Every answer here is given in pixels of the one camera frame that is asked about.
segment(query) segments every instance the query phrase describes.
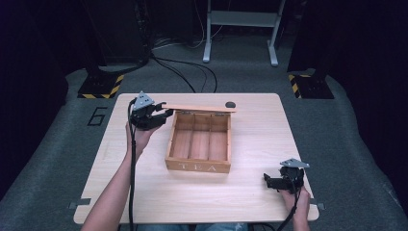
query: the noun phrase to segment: wooden box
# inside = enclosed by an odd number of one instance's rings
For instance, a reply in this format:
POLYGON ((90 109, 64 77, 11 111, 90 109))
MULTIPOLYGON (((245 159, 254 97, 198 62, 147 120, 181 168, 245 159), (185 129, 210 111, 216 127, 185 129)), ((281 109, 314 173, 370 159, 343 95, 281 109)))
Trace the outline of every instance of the wooden box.
POLYGON ((228 173, 235 109, 166 105, 174 119, 166 153, 171 170, 228 173))

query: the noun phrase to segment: metal stand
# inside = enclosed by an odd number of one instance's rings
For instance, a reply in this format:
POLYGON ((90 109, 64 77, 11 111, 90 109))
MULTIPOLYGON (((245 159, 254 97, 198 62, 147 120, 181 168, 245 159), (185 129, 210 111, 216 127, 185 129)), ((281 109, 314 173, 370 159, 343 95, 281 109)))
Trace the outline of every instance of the metal stand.
POLYGON ((278 32, 279 24, 282 17, 282 11, 286 0, 282 0, 279 5, 278 13, 247 13, 247 12, 226 12, 212 11, 211 0, 208 0, 207 7, 207 40, 204 49, 203 62, 210 61, 211 54, 211 26, 212 25, 228 25, 228 26, 253 26, 253 27, 270 27, 273 28, 273 33, 268 40, 268 51, 270 64, 278 66, 274 43, 278 32))

